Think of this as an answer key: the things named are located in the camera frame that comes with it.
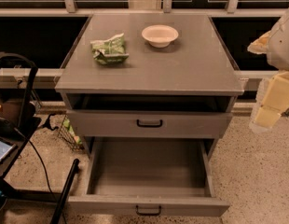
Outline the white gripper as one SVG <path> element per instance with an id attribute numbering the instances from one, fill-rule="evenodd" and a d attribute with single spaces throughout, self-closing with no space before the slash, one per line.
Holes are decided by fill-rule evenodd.
<path id="1" fill-rule="evenodd" d="M 252 42 L 247 50 L 253 54 L 266 54 L 270 31 Z M 263 78 L 256 93 L 249 128 L 254 133 L 270 130 L 289 108 L 289 71 L 280 71 L 271 78 Z"/>

